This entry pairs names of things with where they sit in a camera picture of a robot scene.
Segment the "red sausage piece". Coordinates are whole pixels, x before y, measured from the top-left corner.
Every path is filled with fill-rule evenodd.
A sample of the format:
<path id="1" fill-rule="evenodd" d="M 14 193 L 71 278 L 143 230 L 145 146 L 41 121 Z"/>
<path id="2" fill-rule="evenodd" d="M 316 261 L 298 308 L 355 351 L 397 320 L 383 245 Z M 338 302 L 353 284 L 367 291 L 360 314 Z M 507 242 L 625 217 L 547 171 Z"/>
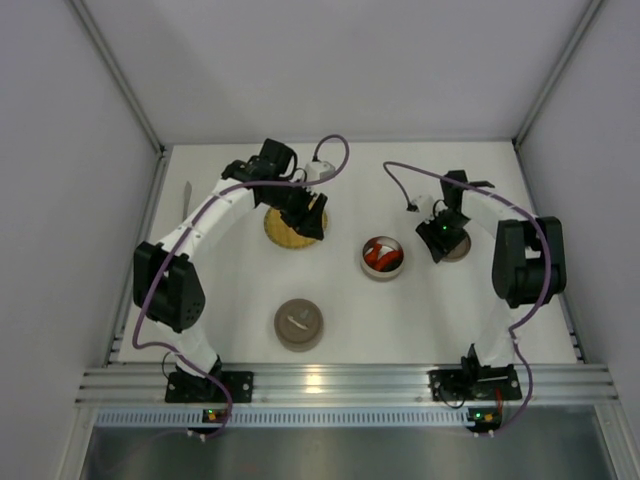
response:
<path id="1" fill-rule="evenodd" d="M 382 245 L 378 242 L 376 242 L 371 248 L 370 250 L 363 256 L 363 259 L 365 260 L 365 263 L 371 267 L 374 268 L 375 265 L 378 262 L 379 256 L 380 256 L 380 252 L 382 249 Z"/>
<path id="2" fill-rule="evenodd" d="M 389 251 L 376 261 L 374 269 L 379 272 L 393 271 L 402 264 L 403 258 L 404 256 L 401 252 Z"/>

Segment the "metal tongs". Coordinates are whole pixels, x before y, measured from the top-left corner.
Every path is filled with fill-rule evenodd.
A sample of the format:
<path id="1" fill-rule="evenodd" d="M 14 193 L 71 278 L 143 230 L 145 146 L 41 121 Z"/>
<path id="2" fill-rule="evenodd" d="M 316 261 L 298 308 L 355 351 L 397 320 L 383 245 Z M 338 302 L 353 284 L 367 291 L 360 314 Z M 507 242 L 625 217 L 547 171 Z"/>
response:
<path id="1" fill-rule="evenodd" d="M 183 204 L 182 204 L 182 220 L 185 221 L 190 214 L 190 204 L 193 192 L 193 186 L 190 181 L 187 181 L 183 189 Z"/>

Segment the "brown smiley lid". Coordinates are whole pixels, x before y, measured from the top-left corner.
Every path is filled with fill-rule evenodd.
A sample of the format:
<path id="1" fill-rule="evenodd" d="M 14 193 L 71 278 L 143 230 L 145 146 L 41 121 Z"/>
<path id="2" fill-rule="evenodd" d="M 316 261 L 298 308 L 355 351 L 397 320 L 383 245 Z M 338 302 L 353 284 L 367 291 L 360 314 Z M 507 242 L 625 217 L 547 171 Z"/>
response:
<path id="1" fill-rule="evenodd" d="M 324 317 L 319 307 L 307 299 L 292 299 L 282 304 L 274 315 L 273 326 L 276 322 L 289 319 L 303 323 L 323 322 Z"/>

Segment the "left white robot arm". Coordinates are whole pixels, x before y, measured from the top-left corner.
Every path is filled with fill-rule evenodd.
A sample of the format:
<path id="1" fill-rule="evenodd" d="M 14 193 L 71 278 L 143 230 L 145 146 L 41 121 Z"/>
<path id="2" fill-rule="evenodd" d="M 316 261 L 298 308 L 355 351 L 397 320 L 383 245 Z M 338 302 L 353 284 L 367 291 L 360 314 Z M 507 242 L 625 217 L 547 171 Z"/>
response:
<path id="1" fill-rule="evenodd" d="M 296 234 L 323 239 L 327 197 L 313 188 L 339 170 L 317 156 L 295 181 L 299 169 L 293 149 L 267 139 L 258 154 L 228 164 L 211 193 L 173 231 L 156 243 L 138 245 L 133 282 L 133 301 L 140 310 L 132 335 L 135 349 L 153 347 L 153 342 L 140 340 L 142 324 L 150 320 L 165 334 L 159 345 L 176 356 L 179 372 L 191 380 L 219 383 L 221 360 L 200 323 L 207 306 L 205 270 L 217 243 L 260 205 L 278 211 Z"/>

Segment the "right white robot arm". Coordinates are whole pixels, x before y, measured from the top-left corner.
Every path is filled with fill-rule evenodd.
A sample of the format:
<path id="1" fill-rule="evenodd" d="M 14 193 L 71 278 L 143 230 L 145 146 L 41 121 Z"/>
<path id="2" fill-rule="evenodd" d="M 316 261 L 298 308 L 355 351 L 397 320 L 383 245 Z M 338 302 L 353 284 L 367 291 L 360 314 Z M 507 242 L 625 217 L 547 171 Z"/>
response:
<path id="1" fill-rule="evenodd" d="M 565 290 L 562 223 L 555 216 L 530 214 L 486 180 L 470 182 L 463 170 L 447 172 L 440 186 L 440 199 L 418 196 L 408 201 L 407 210 L 425 216 L 416 233 L 436 263 L 465 242 L 470 222 L 494 240 L 491 285 L 497 301 L 472 347 L 482 366 L 502 367 L 516 360 L 515 331 Z"/>

